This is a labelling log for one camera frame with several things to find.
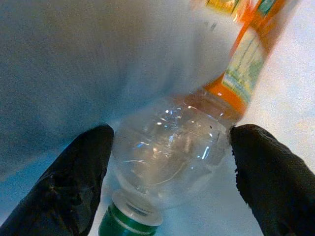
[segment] bottle cap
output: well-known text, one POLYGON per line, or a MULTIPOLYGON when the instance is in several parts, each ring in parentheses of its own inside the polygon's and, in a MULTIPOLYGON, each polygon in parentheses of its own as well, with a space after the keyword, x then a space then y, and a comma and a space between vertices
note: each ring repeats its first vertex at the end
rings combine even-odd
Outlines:
POLYGON ((147 226, 130 219, 111 203, 98 229, 98 235, 151 236, 157 228, 158 226, 147 226))

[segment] white surface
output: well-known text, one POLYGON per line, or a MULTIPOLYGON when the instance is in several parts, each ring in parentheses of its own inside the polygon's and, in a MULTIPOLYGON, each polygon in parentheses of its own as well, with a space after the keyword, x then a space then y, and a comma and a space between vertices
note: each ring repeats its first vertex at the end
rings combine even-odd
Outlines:
MULTIPOLYGON (((315 2, 304 0, 261 75, 250 108, 241 123, 256 123, 301 156, 315 171, 315 2)), ((55 158, 47 154, 0 183, 0 223, 55 158)), ((213 184, 185 206, 164 213, 157 236, 259 236, 251 211, 235 187, 230 154, 213 184)), ((115 187, 110 171, 90 235, 97 228, 115 187)))

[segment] plastic bottle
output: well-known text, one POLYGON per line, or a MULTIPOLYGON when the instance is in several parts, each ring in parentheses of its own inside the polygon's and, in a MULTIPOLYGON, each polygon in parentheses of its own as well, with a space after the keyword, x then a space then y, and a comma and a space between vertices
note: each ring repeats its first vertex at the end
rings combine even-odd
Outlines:
POLYGON ((244 114, 292 2, 259 1, 247 9, 231 63, 214 83, 185 97, 160 99, 122 121, 113 146, 122 189, 113 195, 100 236, 153 235, 161 210, 209 183, 228 146, 228 129, 244 114))

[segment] green bottle cap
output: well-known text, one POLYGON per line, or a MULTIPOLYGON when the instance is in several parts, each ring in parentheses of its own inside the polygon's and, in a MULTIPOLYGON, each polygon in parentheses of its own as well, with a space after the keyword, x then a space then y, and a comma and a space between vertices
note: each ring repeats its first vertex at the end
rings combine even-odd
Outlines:
POLYGON ((108 207, 98 229, 99 236, 150 236, 158 226, 140 224, 124 215, 114 203, 108 207))

